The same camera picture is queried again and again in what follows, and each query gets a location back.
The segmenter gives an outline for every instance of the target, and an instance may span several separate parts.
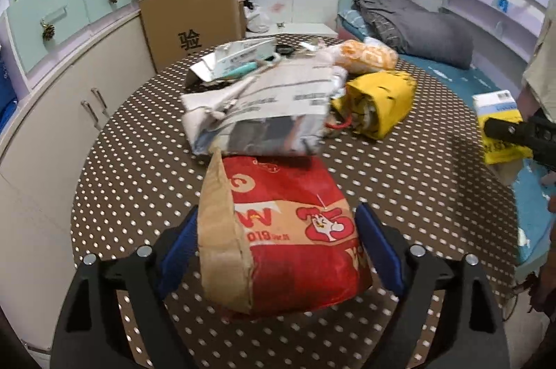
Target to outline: yellow package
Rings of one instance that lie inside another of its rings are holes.
[[[411,111],[416,88],[405,71],[365,74],[349,81],[332,106],[343,117],[351,114],[355,133],[380,140]]]
[[[484,133],[485,121],[489,118],[497,118],[512,123],[523,121],[518,106],[509,91],[503,90],[475,95],[473,105],[481,130],[486,165],[504,164],[533,157],[533,152],[529,148],[494,140]]]

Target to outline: black round object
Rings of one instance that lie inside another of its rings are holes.
[[[288,44],[277,44],[276,45],[276,53],[280,54],[284,57],[289,57],[294,52],[295,52],[294,46],[290,46]]]

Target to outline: chinese character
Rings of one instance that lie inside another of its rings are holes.
[[[201,48],[202,45],[199,44],[199,34],[196,33],[192,28],[189,32],[183,32],[178,34],[180,37],[181,48],[189,51],[190,49]]]

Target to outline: cartoon character print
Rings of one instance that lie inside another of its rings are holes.
[[[341,215],[340,208],[330,211],[321,211],[316,207],[298,208],[296,214],[303,221],[310,219],[305,235],[311,240],[335,242],[351,236],[355,231],[353,222]]]

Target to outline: red paper bag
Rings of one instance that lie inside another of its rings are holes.
[[[317,157],[215,154],[198,244],[205,296],[251,316],[315,310],[371,285],[351,209]]]

